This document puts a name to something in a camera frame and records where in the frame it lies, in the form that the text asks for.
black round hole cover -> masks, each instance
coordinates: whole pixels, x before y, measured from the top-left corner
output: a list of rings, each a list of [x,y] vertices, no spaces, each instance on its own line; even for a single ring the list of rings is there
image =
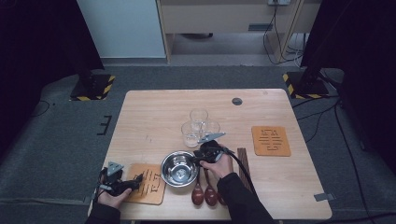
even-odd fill
[[[241,98],[233,98],[233,104],[234,105],[241,105],[242,104],[242,99]]]

yellow and black hazard tape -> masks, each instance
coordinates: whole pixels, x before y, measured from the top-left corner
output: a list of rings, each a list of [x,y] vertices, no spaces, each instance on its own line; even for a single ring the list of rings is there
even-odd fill
[[[328,97],[328,94],[297,94],[294,91],[293,85],[290,82],[290,78],[288,74],[283,74],[283,80],[286,83],[286,87],[288,88],[289,95],[291,99],[317,99],[317,98],[323,98],[323,97]]]
[[[90,100],[105,100],[108,93],[110,92],[111,86],[113,85],[115,76],[110,76],[108,78],[108,82],[103,89],[103,93],[101,95],[96,95],[96,96],[85,96],[85,95],[80,95],[76,97],[70,97],[71,101],[90,101]]]

square wooden coaster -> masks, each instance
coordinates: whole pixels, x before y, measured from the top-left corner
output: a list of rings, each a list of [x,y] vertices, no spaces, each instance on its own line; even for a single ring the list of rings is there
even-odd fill
[[[283,157],[291,155],[284,127],[253,126],[251,132],[256,155]]]
[[[161,165],[133,164],[128,172],[127,180],[135,179],[143,174],[140,188],[134,190],[125,200],[129,203],[161,204],[165,191],[165,182],[161,178]]]

metal bowl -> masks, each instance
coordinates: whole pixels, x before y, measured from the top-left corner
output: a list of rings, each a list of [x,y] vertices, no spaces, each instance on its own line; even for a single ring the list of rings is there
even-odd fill
[[[161,176],[173,187],[184,187],[192,183],[198,175],[198,168],[191,158],[193,155],[186,151],[176,151],[163,159]]]

person's arm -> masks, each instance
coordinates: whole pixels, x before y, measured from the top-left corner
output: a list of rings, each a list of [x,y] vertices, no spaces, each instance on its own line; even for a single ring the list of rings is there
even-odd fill
[[[92,204],[85,224],[120,224],[120,205],[131,192],[132,189],[126,189],[121,195],[113,197],[101,189],[98,202]]]
[[[260,200],[233,172],[233,159],[223,154],[216,163],[201,161],[200,164],[219,178],[218,191],[227,203],[233,223],[275,223]]]

